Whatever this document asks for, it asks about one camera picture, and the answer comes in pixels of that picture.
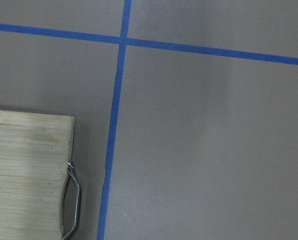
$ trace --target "wooden tray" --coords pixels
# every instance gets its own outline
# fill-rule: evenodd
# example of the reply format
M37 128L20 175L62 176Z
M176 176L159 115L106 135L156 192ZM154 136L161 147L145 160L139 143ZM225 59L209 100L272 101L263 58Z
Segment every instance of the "wooden tray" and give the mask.
M75 119L0 110L0 240L61 240Z

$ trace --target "metal handle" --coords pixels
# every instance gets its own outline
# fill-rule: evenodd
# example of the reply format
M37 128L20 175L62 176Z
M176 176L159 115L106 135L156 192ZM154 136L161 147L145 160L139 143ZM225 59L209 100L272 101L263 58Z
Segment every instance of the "metal handle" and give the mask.
M67 164L67 171L69 176L72 178L74 181L76 187L77 187L77 197L76 197L76 202L75 202L75 213L74 213L74 222L71 230L62 238L62 240L68 240L73 232L77 229L78 224L79 224L79 215L80 215L80 204L81 204L81 187L79 182L77 181L74 172L74 164L71 162L68 162Z

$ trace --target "wood grain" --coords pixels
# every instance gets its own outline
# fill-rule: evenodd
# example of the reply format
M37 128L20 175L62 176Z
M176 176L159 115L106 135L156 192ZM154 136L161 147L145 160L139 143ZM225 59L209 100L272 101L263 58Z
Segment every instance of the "wood grain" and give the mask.
M0 240L61 240L74 125L0 110Z

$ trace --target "floor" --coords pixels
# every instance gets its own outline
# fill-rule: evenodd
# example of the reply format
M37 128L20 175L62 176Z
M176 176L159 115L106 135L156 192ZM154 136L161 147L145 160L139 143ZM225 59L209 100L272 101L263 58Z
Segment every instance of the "floor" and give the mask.
M298 240L298 1L0 0L0 109L76 118L72 240Z

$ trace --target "blue painter's tape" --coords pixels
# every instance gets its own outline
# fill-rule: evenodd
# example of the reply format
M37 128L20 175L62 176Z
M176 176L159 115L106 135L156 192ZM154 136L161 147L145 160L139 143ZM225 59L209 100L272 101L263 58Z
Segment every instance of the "blue painter's tape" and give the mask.
M0 23L0 31L119 44L120 37Z
M121 22L121 30L120 30L121 41L120 41L119 50L118 50L117 72L115 74L113 98L112 98L112 105L111 105L111 117L110 117L110 124L109 124L107 152L106 152L106 158L105 158L105 175L104 175L104 183L102 185L102 193L101 193L97 240L104 240L105 238L107 208L108 208L112 166L113 166L113 160L114 160L114 150L115 150L115 142L116 142L116 131L117 131L121 87L122 87L123 75L124 75L125 56L126 56L126 48L127 48L126 39L128 36L130 10L131 10L131 0L125 0L124 6L123 6L123 14L122 14L122 22Z
M131 11L131 0L124 0L121 30L120 30L120 37L124 39L128 37L130 11Z
M258 61L266 61L273 63L282 63L282 64L292 64L298 65L298 58L288 57L288 56L278 56L271 54L263 53L254 53L247 51L237 51L221 48L212 48L205 46L193 46L161 41L150 41L150 40L141 40L128 38L126 44L129 46L144 47L144 48L153 48L153 49L163 49L163 50L172 50L186 53L196 53L196 54L206 54L206 55L215 55L223 57L232 57L239 59L250 59Z

